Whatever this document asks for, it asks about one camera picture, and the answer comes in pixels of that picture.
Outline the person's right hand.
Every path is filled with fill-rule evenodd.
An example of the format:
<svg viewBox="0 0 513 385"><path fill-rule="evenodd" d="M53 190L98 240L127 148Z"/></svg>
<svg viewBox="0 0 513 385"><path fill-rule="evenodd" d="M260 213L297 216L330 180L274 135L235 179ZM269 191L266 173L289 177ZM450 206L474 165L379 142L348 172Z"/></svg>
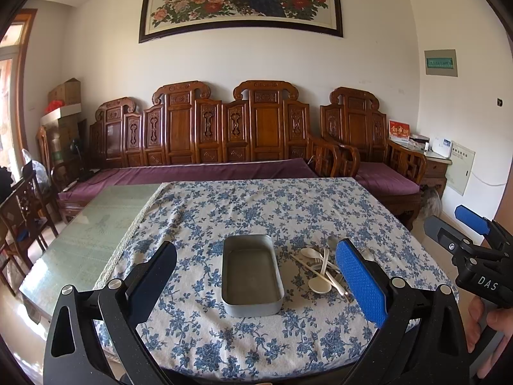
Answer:
<svg viewBox="0 0 513 385"><path fill-rule="evenodd" d="M465 336L469 353L474 350L481 336L482 329L478 322L484 315L484 310L484 302L479 297L474 296L469 303L469 321L467 321L465 325ZM479 379L485 378L495 366L503 351L506 349L509 339L512 337L512 309L491 310L487 315L486 322L488 327L497 332L501 332L503 338L494 353L490 355L477 370L476 373Z"/></svg>

